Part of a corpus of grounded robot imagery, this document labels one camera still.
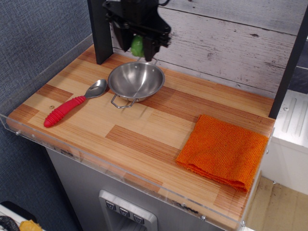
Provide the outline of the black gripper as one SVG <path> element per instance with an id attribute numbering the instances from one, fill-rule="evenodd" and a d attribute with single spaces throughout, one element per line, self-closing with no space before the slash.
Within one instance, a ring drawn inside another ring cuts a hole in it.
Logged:
<path id="1" fill-rule="evenodd" d="M 161 18 L 158 7 L 169 1 L 158 0 L 107 0 L 103 7 L 107 10 L 106 20 L 112 26 L 120 48 L 127 52 L 134 35 L 143 37 L 143 51 L 147 62 L 159 52 L 160 46 L 170 44 L 170 25 Z"/>

